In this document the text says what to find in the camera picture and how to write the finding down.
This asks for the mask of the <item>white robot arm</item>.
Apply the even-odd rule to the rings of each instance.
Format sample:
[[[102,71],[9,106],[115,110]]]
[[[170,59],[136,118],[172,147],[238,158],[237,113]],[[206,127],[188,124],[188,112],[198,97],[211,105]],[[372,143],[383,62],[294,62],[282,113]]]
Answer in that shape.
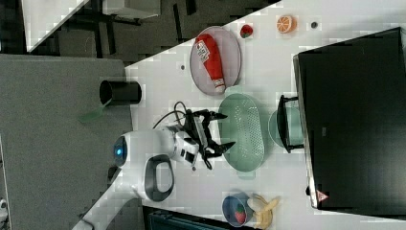
[[[234,145],[219,145],[212,139],[209,124],[224,119],[224,114],[188,109],[183,117],[182,125],[131,131],[117,139],[113,156],[119,172],[72,230],[106,230],[134,198],[153,202],[167,199],[174,188],[173,161],[194,168],[199,158],[208,162]]]

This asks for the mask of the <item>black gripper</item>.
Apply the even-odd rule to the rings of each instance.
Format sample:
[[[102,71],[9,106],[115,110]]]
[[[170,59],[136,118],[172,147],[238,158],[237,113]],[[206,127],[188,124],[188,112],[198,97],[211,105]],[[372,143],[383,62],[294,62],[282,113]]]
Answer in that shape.
[[[203,158],[210,158],[212,156],[219,157],[235,144],[235,142],[230,142],[219,145],[216,142],[213,142],[211,149],[214,152],[211,153],[209,151],[209,141],[211,138],[208,137],[208,133],[210,132],[208,124],[210,121],[225,118],[227,118],[227,115],[214,111],[210,112],[208,109],[195,112],[192,112],[190,109],[186,110],[184,129],[199,145],[199,152],[202,154]]]

